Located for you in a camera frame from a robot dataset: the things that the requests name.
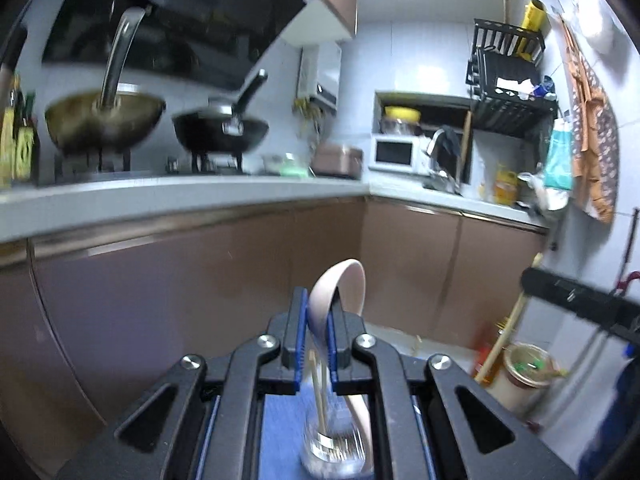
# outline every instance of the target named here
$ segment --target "white tile floor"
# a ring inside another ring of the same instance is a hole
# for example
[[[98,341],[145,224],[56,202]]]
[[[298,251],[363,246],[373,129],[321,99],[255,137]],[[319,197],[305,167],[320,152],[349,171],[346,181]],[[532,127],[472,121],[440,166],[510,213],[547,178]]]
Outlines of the white tile floor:
[[[398,352],[420,359],[428,359],[433,354],[446,354],[451,357],[464,371],[471,370],[478,353],[469,348],[447,345],[422,338],[421,341],[405,332],[394,328],[366,323],[367,332],[379,337],[392,345]]]

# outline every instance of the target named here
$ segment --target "white bucket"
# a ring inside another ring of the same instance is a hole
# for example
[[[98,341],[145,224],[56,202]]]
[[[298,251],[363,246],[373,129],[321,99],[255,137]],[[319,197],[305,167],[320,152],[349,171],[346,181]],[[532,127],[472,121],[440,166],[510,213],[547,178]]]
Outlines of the white bucket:
[[[515,415],[523,415],[536,397],[551,384],[553,361],[534,345],[511,344],[504,351],[504,366],[487,391]]]

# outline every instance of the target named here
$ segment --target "metal screw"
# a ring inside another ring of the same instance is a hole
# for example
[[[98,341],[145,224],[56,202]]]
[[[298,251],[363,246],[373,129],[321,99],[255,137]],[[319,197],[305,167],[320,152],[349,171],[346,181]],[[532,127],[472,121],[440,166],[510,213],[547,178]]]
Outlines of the metal screw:
[[[202,361],[197,355],[187,354],[180,360],[180,365],[187,370],[197,370],[202,366]]]
[[[371,348],[376,344],[376,338],[371,334],[360,334],[356,338],[356,344],[358,346],[362,346],[363,348]]]
[[[262,348],[273,348],[277,344],[278,340],[274,338],[274,336],[269,334],[261,335],[258,338],[258,345],[260,345]]]
[[[431,366],[436,370],[446,370],[451,366],[451,357],[444,354],[436,354],[431,356]]]

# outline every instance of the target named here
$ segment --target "countertop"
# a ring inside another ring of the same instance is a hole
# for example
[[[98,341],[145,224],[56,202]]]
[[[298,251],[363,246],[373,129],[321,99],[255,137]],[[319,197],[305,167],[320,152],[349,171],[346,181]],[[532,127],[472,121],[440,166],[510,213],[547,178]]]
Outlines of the countertop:
[[[163,176],[2,193],[0,242],[190,210],[369,195],[545,226],[523,211],[418,187],[334,178]]]

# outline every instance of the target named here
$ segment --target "microwave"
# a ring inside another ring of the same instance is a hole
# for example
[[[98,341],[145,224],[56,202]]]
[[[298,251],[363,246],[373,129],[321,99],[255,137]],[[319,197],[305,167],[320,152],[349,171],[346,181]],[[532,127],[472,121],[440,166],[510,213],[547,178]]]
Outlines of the microwave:
[[[424,153],[429,137],[373,134],[369,169],[425,175],[430,172],[430,158]]]

